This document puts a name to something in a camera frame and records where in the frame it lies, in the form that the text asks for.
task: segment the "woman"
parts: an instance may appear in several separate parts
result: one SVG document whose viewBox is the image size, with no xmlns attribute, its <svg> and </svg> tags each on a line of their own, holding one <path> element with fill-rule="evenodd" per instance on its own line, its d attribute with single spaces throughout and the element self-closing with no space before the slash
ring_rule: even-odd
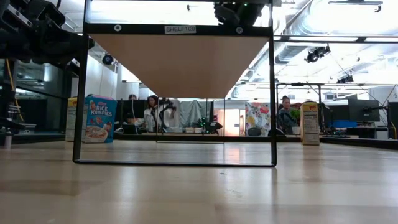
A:
<svg viewBox="0 0 398 224">
<path fill-rule="evenodd" d="M 170 100 L 159 98 L 155 95 L 148 97 L 148 109 L 144 111 L 144 118 L 135 120 L 134 124 L 145 125 L 148 132 L 155 132 L 156 129 L 165 131 L 169 127 L 169 122 L 174 118 L 175 107 Z"/>
<path fill-rule="evenodd" d="M 294 110 L 290 107 L 290 98 L 282 97 L 282 108 L 278 111 L 279 128 L 285 134 L 293 134 L 292 127 L 297 127 L 297 121 L 293 119 L 290 112 Z"/>
</svg>

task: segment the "black metal shelf frame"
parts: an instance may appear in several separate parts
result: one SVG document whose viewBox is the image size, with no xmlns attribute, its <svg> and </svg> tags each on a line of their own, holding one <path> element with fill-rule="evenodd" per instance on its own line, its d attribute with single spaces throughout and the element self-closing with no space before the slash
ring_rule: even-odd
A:
<svg viewBox="0 0 398 224">
<path fill-rule="evenodd" d="M 270 164 L 186 164 L 186 163 L 143 163 L 123 161 L 93 161 L 80 159 L 81 152 L 81 127 L 83 124 L 83 107 L 85 98 L 87 56 L 89 49 L 90 34 L 149 34 L 149 35 L 175 35 L 165 34 L 165 27 L 177 25 L 159 24 L 95 24 L 90 23 L 91 3 L 93 0 L 85 0 L 85 11 L 83 20 L 83 39 L 85 47 L 81 51 L 80 77 L 78 83 L 78 103 L 76 109 L 75 140 L 73 142 L 73 162 L 78 164 L 102 164 L 102 165 L 147 165 L 147 166 L 207 166 L 207 167 L 275 167 L 277 165 L 277 138 L 276 138 L 276 114 L 271 113 L 271 163 Z M 276 111 L 275 100 L 275 74 L 274 74 L 274 34 L 273 34 L 273 1 L 272 0 L 236 0 L 235 2 L 267 4 L 269 8 L 268 27 L 233 27 L 224 26 L 195 26 L 194 34 L 178 35 L 211 35 L 230 37 L 263 37 L 269 41 L 269 65 L 270 65 L 270 105 L 271 111 Z"/>
</svg>

